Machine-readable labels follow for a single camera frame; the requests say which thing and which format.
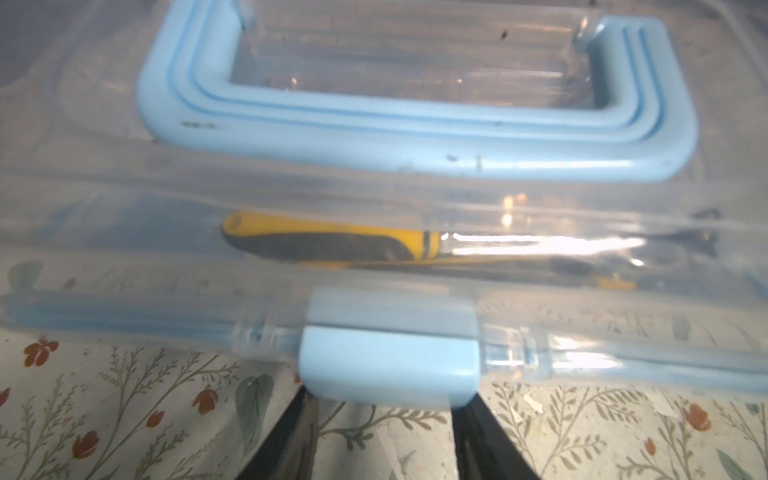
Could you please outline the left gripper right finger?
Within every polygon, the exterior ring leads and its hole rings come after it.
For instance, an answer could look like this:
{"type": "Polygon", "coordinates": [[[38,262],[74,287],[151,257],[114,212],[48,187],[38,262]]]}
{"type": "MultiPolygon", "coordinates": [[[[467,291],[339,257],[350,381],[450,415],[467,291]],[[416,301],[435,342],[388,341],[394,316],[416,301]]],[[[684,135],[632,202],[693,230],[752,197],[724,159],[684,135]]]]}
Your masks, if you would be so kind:
{"type": "Polygon", "coordinates": [[[540,479],[479,394],[451,415],[460,480],[540,479]]]}

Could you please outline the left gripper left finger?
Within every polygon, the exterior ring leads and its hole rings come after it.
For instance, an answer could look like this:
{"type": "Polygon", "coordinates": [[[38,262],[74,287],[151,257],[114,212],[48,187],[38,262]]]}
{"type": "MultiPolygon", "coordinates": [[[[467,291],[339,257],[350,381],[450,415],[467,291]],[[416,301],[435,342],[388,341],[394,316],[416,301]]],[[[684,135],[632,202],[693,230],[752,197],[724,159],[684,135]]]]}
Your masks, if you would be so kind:
{"type": "Polygon", "coordinates": [[[318,398],[301,387],[236,479],[311,479],[319,436],[318,413],[318,398]]]}

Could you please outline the yellow black utility knife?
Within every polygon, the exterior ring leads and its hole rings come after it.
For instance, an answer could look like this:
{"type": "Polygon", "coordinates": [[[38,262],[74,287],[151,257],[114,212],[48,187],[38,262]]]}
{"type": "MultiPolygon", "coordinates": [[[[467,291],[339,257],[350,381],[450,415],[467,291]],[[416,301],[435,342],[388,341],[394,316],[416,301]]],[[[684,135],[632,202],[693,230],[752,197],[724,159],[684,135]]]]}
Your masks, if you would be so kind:
{"type": "Polygon", "coordinates": [[[302,261],[302,266],[356,269],[410,275],[441,276],[630,292],[638,283],[613,272],[604,273],[584,259],[568,257],[441,257],[407,261],[302,261]]]}

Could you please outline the yellow black screwdriver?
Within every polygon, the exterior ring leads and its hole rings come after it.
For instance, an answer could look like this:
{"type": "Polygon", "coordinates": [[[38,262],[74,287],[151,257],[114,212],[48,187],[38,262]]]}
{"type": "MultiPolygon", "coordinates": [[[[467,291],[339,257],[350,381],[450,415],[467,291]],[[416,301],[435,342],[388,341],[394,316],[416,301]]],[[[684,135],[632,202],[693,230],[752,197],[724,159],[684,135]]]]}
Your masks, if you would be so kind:
{"type": "Polygon", "coordinates": [[[221,225],[233,248],[273,261],[314,264],[460,265],[533,260],[610,259],[650,264],[694,254],[714,258],[718,235],[710,229],[579,238],[563,235],[467,234],[403,230],[236,211],[221,225]]]}

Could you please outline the blue plastic tool box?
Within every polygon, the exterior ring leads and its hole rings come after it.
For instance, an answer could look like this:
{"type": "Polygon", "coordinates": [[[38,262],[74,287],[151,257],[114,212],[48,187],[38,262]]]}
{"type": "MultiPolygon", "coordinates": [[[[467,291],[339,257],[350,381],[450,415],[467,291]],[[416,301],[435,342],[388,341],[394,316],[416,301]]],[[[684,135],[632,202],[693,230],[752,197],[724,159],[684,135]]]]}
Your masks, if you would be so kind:
{"type": "Polygon", "coordinates": [[[320,397],[483,376],[767,393],[767,6],[5,1],[1,323],[295,361],[320,397]],[[630,292],[302,266],[236,211],[403,230],[717,233],[630,292]]]}

